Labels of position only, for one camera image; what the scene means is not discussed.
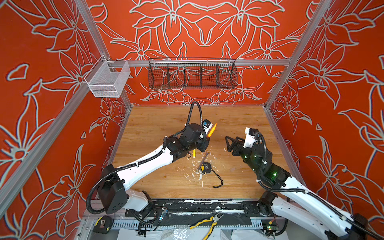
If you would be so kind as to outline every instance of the robotic arm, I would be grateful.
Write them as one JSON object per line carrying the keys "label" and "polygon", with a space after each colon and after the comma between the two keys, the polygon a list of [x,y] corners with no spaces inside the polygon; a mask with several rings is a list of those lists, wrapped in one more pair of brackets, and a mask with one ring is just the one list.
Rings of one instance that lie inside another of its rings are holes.
{"label": "robotic arm", "polygon": [[[194,104],[200,111],[200,125],[189,124]],[[164,137],[163,144],[153,152],[124,166],[115,168],[112,164],[106,166],[100,180],[93,186],[88,194],[86,206],[92,214],[112,214],[121,208],[143,210],[150,202],[150,197],[143,191],[137,192],[130,187],[144,176],[156,169],[168,165],[182,157],[189,151],[198,149],[204,152],[209,145],[210,135],[213,132],[212,123],[202,120],[202,112],[198,102],[192,102],[188,120],[183,130]],[[91,207],[91,198],[94,191],[99,194],[103,209],[95,210]]]}
{"label": "robotic arm", "polygon": [[[262,215],[282,216],[323,240],[363,240],[366,235],[382,240],[380,236],[366,230],[366,218],[360,214],[350,215],[335,207],[302,185],[289,172],[272,163],[272,153],[268,151],[264,137],[257,129],[247,127],[245,134],[245,139],[226,136],[225,140],[228,151],[232,151],[233,156],[240,156],[257,175],[257,182],[267,190],[258,202]],[[306,210],[290,204],[273,192],[280,192]]]}

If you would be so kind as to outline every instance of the metal basket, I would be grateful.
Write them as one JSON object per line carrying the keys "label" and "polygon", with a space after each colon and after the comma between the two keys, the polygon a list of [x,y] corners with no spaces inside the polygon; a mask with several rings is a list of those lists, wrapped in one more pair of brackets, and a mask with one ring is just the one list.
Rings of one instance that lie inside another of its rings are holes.
{"label": "metal basket", "polygon": [[118,98],[131,74],[128,62],[124,63],[121,71],[108,66],[109,61],[102,56],[84,78],[95,97]]}
{"label": "metal basket", "polygon": [[235,59],[150,58],[151,89],[233,89],[237,86]]}

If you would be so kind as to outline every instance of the black wire basket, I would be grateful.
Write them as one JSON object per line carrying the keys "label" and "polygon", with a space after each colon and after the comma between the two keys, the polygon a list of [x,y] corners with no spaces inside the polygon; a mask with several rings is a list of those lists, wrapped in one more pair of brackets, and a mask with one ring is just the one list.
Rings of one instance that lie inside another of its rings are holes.
{"label": "black wire basket", "polygon": [[234,59],[150,58],[151,89],[234,89],[237,68]]}

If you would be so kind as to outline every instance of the wooden table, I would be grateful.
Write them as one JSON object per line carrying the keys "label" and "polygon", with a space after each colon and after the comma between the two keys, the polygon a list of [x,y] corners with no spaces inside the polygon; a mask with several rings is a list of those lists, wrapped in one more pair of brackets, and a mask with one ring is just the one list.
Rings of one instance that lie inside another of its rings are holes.
{"label": "wooden table", "polygon": [[[152,152],[162,144],[164,136],[183,129],[188,112],[189,106],[133,107],[113,165],[125,165]],[[265,190],[256,183],[256,175],[239,156],[234,157],[226,150],[225,136],[244,138],[246,127],[259,129],[273,153],[273,162],[289,171],[262,107],[202,106],[202,112],[203,120],[217,123],[207,148],[211,153],[207,161],[224,185],[215,189],[212,186],[220,184],[216,175],[201,177],[195,172],[204,156],[196,150],[196,158],[181,158],[159,168],[132,189],[145,190],[151,198],[258,199]],[[190,122],[200,122],[196,106]]]}

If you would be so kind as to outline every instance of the yellow marker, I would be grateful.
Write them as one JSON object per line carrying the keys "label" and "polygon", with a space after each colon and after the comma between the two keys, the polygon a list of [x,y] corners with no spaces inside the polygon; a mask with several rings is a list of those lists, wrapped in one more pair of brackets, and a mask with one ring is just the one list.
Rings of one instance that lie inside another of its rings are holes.
{"label": "yellow marker", "polygon": [[213,133],[214,130],[216,129],[216,126],[217,126],[217,123],[213,126],[213,128],[211,129],[211,131],[208,133],[207,137],[211,137],[212,133]]}

